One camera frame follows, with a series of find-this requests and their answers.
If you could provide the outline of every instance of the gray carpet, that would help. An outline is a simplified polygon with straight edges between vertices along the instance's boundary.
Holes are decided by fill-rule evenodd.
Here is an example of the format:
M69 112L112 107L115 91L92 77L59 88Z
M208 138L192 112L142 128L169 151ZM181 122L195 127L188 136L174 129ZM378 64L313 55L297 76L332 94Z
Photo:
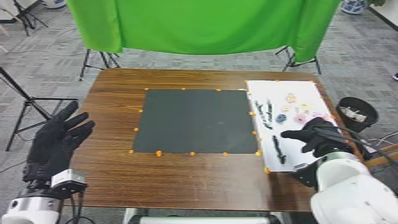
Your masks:
M11 36L0 33L0 45L11 53L0 50L0 66L34 96L69 96L84 101L98 70L87 70L85 80L78 82L85 48L71 14L68 9L48 10L41 6L34 14L50 28L39 26L27 37L21 24L5 24ZM274 53L275 50L222 56L188 56L126 50L119 63L124 68L281 71L286 57L277 57ZM364 132L368 138L377 138L398 129L398 82L391 79L398 72L398 32L370 12L362 16L336 13L318 59L323 70L320 80L334 103L345 96L354 96L377 107L380 120ZM91 64L101 66L98 54L92 54ZM316 72L316 68L309 64L290 71ZM21 102L21 97L0 82L0 170L25 160L30 146L34 131L21 134L25 140L18 138L12 151L4 152ZM30 112L25 124L37 120L39 116ZM18 166L0 174L0 214L23 187L21 168ZM105 212L112 218L103 218L98 223L117 223L114 220L121 219L123 210ZM101 213L101 209L94 209L92 213Z

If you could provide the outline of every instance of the black mat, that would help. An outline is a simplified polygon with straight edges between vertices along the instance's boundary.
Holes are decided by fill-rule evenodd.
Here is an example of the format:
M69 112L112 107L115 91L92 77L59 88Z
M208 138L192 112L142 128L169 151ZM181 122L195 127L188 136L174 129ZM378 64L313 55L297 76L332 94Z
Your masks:
M137 152L254 153L252 130L243 91L147 91Z

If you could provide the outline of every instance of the metal stand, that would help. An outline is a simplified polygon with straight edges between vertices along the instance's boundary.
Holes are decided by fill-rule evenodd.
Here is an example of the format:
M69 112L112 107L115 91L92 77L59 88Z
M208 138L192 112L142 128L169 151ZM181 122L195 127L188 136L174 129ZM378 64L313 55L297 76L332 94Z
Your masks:
M313 60L309 60L307 62L304 62L304 63L295 63L295 53L293 53L293 55L290 55L290 49L288 49L290 47L286 46L279 51L277 51L277 53L275 53L275 55L279 55L281 54L281 52L283 51L286 51L286 54L288 54L288 64L286 64L286 66L284 66L284 69L283 69L283 72L288 70L288 67L298 67L298 66L302 66L302 65L306 65L307 63L314 63L314 65L316 65L316 69L318 69L318 74L322 75L322 70L320 70L320 62L318 62L318 58L316 58L316 56L314 56L314 58L313 58Z
M27 9L21 7L21 4L16 0L14 1L14 6L16 6L16 10L18 10L18 14L20 14L20 19L21 19L21 24L23 24L23 29L25 29L25 33L27 33L27 36L30 36L28 34L28 29L36 29L36 21L43 24L44 27L48 27L46 23L39 20L39 18L36 17L36 15L27 11Z
M128 208L123 224L281 224L274 215L265 217L149 217L137 214L139 209Z
M78 81L84 80L85 68L96 68L96 69L99 69L99 70L105 70L107 68L110 68L110 64L112 64L112 63L115 64L115 68L121 68L119 63L117 63L117 61L115 61L115 59L114 59L114 56L119 58L119 55L114 54L114 53L105 53L105 52L101 52L101 51L99 51L98 53L99 53L99 55L101 55L105 68L99 68L99 67L96 67L96 66L92 66L92 65L87 64L87 62L89 62L89 57L91 57L91 49L87 49L87 52L85 52L85 58L84 58L84 67L82 67L82 72L80 72L80 76L78 76L78 77L80 77L80 78L78 78Z
M36 97L30 97L27 92L23 91L21 89L21 86L18 85L14 79L11 78L7 72L4 71L4 68L0 67L0 74L4 76L4 78L0 77L0 79L4 80L5 84L9 85L9 87L14 89L16 93L21 95L21 97L25 98L25 102L23 102L23 108L21 108L21 113L20 113L20 116L18 116L18 120L16 120L16 126L14 126L14 129L12 129L12 134L11 134L11 138L9 138L9 144L7 144L7 148L5 148L5 152L11 150L11 145L12 145L12 142L14 142L14 137L16 135L27 131L28 129L32 129L34 127L37 127L39 125L43 125L46 123L46 121L52 119L55 113L57 113L57 110L59 110L59 107L60 107L60 104L64 101L75 101L78 99L73 99L73 98L36 98ZM36 101L59 101L59 104L55 106L55 109L53 109L53 112L48 113L48 111L44 110L44 108L39 106L37 102ZM25 128L20 128L21 126L21 121L23 121L23 117L27 115L27 109L32 107L32 109L37 110L43 118L46 121L39 122L37 124L30 125L28 127Z

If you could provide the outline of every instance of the cable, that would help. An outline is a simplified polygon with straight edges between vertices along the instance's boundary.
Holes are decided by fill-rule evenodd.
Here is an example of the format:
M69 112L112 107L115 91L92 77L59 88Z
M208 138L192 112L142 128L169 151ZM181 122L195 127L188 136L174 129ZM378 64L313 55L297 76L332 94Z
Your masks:
M84 208L84 191L78 193L78 211L76 211L76 205L75 205L75 199L71 196L71 214L73 214L73 218L68 220L66 224L69 224L73 222L73 224L78 224L78 220L85 219L91 224L96 224L94 220L82 216L82 208Z
M382 141L386 141L387 138L391 138L393 136L398 135L398 131L394 131L391 134L387 134L382 138L380 138L380 141L377 143L377 146L382 144Z
M391 141L382 140L382 139L378 139L378 138L371 138L371 139L368 139L368 142L375 142L375 141L378 141L378 142L386 142L389 145L396 145L396 143L393 143Z
M20 163L16 163L12 166L9 166L9 167L0 171L0 174L2 174L9 169L12 169L16 166L20 166L25 162L27 162L27 160L23 160Z
M355 136L357 139L364 139L364 137L361 136L361 134L359 134L355 131L352 131L348 128L343 128L343 127L338 127L338 126L329 126L329 125L314 125L311 128L313 128L313 129L314 129L314 128L334 128L334 129L341 129L341 130L348 131L348 132L354 134L354 136ZM391 158L391 156L382 152L378 146L373 146L371 144L368 144L366 142L359 141L359 140L354 139L354 138L346 138L346 137L345 137L343 135L339 135L338 133L336 133L336 134L329 133L327 135L329 135L330 137L336 137L336 138L339 138L339 139L345 139L345 140L348 140L348 141L359 143L361 145L370 146L370 147L377 150L377 153L386 157L389 163L398 167L398 162L394 161L394 159Z

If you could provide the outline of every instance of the green backdrop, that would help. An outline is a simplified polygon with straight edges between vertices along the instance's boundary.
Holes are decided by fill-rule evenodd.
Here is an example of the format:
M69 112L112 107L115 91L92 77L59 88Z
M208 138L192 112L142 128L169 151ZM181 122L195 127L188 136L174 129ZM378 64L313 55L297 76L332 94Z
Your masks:
M231 54L291 46L313 59L339 0L68 0L85 47Z

